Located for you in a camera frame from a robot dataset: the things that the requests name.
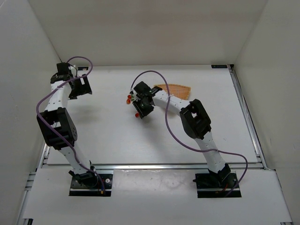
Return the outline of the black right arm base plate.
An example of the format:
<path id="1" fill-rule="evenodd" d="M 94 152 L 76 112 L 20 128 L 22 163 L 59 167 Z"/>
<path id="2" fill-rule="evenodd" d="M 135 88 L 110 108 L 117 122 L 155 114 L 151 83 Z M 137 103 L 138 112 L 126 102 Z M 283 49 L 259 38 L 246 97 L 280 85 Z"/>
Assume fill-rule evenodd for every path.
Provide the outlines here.
<path id="1" fill-rule="evenodd" d="M 230 173 L 222 183 L 219 183 L 209 173 L 196 173 L 193 182 L 196 184 L 198 198 L 241 198 L 240 187 L 236 173 Z"/>

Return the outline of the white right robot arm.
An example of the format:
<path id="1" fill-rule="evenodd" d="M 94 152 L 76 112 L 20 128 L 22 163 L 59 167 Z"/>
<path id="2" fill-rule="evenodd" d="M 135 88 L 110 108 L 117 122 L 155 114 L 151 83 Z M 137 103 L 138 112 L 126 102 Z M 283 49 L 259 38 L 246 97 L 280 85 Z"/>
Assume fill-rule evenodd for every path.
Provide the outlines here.
<path id="1" fill-rule="evenodd" d="M 212 137 L 211 120 L 200 100 L 183 100 L 169 95 L 158 86 L 150 88 L 144 82 L 138 83 L 130 91 L 128 99 L 140 118 L 150 114 L 155 106 L 178 115 L 186 135 L 195 140 L 199 151 L 203 153 L 212 182 L 218 186 L 223 184 L 231 170 L 217 150 Z"/>

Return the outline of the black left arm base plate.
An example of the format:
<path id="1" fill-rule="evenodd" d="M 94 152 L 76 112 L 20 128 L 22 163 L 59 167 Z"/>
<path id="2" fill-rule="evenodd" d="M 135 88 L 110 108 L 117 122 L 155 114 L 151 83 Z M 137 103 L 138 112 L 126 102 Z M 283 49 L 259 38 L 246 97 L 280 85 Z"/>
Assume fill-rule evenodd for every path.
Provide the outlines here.
<path id="1" fill-rule="evenodd" d="M 100 174 L 105 190 L 98 177 L 91 177 L 87 173 L 87 178 L 81 178 L 78 174 L 75 175 L 73 171 L 68 172 L 72 176 L 70 183 L 69 196 L 93 196 L 93 197 L 110 197 L 112 193 L 113 174 Z"/>

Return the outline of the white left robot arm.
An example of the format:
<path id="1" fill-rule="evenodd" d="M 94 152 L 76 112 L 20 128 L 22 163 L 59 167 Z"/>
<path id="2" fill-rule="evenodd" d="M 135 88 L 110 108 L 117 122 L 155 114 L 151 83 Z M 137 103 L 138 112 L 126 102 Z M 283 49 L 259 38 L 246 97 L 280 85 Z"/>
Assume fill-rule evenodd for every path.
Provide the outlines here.
<path id="1" fill-rule="evenodd" d="M 72 178 L 80 185 L 92 189 L 100 181 L 95 174 L 95 167 L 76 145 L 77 129 L 67 111 L 68 100 L 92 94 L 92 90 L 87 77 L 71 81 L 75 77 L 76 67 L 66 62 L 57 64 L 57 73 L 50 80 L 51 90 L 55 92 L 45 110 L 37 114 L 37 122 L 45 143 L 60 152 L 72 166 L 69 171 Z"/>

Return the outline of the woven fan-shaped fruit basket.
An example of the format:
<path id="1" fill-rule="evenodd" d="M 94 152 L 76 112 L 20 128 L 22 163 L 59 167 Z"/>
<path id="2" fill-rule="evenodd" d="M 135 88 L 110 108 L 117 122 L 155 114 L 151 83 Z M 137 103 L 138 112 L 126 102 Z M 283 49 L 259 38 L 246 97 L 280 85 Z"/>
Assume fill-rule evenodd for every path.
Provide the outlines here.
<path id="1" fill-rule="evenodd" d="M 161 93 L 160 95 L 163 96 L 164 98 L 167 98 L 168 94 L 167 94 L 166 84 L 156 84 L 153 87 L 160 87 L 164 92 L 166 92 L 166 94 Z M 171 96 L 175 96 L 183 100 L 188 100 L 191 92 L 191 87 L 179 85 L 179 84 L 171 84 L 171 83 L 168 84 L 168 87 Z"/>

